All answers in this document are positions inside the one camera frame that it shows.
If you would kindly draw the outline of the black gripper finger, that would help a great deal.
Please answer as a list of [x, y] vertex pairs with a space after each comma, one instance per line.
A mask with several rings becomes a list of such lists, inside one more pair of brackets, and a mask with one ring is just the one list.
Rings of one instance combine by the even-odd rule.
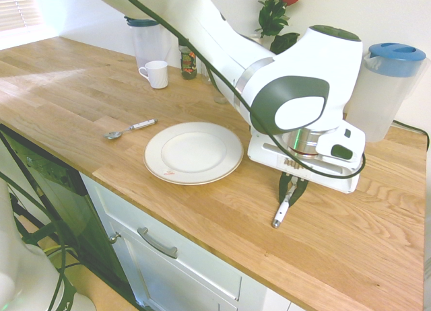
[[279, 203], [282, 203], [287, 195], [288, 186], [291, 181], [291, 175], [282, 172], [279, 180]]
[[289, 200], [289, 206], [292, 206], [304, 194], [307, 186], [308, 186], [307, 180], [301, 178], [297, 181], [296, 189], [294, 190]]

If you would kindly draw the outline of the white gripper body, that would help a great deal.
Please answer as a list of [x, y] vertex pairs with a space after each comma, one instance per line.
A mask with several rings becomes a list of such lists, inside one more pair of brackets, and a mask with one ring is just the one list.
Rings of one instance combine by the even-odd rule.
[[255, 133], [248, 146], [248, 157], [260, 164], [275, 168], [298, 178], [332, 188], [343, 193], [355, 191], [359, 176], [353, 176], [357, 168], [332, 163], [328, 158], [291, 158], [267, 135]]

